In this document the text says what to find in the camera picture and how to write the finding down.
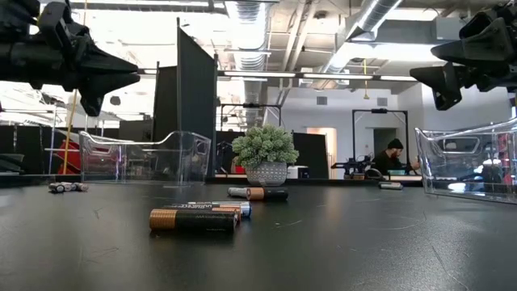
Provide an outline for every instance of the transparent plastic container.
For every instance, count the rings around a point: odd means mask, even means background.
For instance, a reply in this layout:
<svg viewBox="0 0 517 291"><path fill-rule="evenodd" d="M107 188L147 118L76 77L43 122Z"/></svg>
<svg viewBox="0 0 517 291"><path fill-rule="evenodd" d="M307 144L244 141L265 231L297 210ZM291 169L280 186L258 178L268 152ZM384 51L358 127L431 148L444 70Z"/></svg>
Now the transparent plastic container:
<svg viewBox="0 0 517 291"><path fill-rule="evenodd" d="M517 204L517 119L453 132L415 131L426 192Z"/></svg>
<svg viewBox="0 0 517 291"><path fill-rule="evenodd" d="M160 142L123 141L80 133L83 182L187 186L203 183L210 139L172 132Z"/></svg>

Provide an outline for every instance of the black equipment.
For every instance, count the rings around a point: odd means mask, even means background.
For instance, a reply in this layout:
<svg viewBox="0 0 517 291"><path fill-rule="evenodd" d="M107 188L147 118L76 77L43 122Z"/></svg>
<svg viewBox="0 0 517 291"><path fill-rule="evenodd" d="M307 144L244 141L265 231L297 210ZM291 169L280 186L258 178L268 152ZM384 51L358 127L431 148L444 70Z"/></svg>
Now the black equipment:
<svg viewBox="0 0 517 291"><path fill-rule="evenodd" d="M461 101L461 87L481 92L504 86L517 92L517 6L499 3L480 11L460 30L460 40L434 47L443 67L417 68L410 75L433 89L436 109Z"/></svg>
<svg viewBox="0 0 517 291"><path fill-rule="evenodd" d="M40 29L29 35L29 27ZM0 0L0 80L79 89L81 105L98 116L104 95L140 81L138 67L95 46L90 29L72 20L69 0Z"/></svg>
<svg viewBox="0 0 517 291"><path fill-rule="evenodd" d="M352 174L361 174L363 175L366 168L372 165L372 157L364 156L362 161L356 161L355 158L349 158L348 162L337 162L330 169L344 169L345 170L345 178Z"/></svg>

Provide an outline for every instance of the table surface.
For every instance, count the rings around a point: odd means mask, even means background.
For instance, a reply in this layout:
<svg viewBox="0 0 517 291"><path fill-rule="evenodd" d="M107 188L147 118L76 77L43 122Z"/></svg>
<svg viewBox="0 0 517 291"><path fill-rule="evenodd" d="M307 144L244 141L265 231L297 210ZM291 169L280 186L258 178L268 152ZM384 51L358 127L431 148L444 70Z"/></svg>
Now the table surface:
<svg viewBox="0 0 517 291"><path fill-rule="evenodd" d="M0 290L512 290L517 206L289 187L233 235L155 235L149 212L228 185L0 190Z"/></svg>

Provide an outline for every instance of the copper-top battery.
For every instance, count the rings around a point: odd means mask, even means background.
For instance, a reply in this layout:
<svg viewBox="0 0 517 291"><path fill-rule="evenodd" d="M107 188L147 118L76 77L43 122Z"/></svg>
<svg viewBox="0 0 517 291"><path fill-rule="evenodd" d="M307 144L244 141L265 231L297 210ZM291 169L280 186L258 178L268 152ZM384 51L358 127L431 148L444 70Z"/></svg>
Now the copper-top battery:
<svg viewBox="0 0 517 291"><path fill-rule="evenodd" d="M151 230L212 230L233 232L236 224L236 212L153 209L149 215L149 227Z"/></svg>
<svg viewBox="0 0 517 291"><path fill-rule="evenodd" d="M237 221L241 220L241 206L240 205L212 205L212 204L172 204L163 206L164 209L176 209L176 210L206 210L206 211L217 211L217 212L236 212Z"/></svg>
<svg viewBox="0 0 517 291"><path fill-rule="evenodd" d="M286 200L287 188L248 188L248 200Z"/></svg>

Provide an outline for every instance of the black partition wall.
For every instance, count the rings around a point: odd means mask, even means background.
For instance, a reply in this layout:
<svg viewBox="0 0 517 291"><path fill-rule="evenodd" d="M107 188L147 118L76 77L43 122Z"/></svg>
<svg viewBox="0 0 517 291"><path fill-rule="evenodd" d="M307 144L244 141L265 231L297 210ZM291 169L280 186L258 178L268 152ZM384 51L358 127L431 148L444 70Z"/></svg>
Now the black partition wall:
<svg viewBox="0 0 517 291"><path fill-rule="evenodd" d="M198 133L212 141L208 176L216 148L217 62L179 26L178 65L157 68L154 96L153 141L172 131Z"/></svg>
<svg viewBox="0 0 517 291"><path fill-rule="evenodd" d="M217 55L208 55L179 26L178 95L179 128L212 140L208 176L214 175L216 149Z"/></svg>
<svg viewBox="0 0 517 291"><path fill-rule="evenodd" d="M178 68L162 67L156 70L156 88L154 90L154 118L151 138L163 140L170 132L179 130L178 115Z"/></svg>

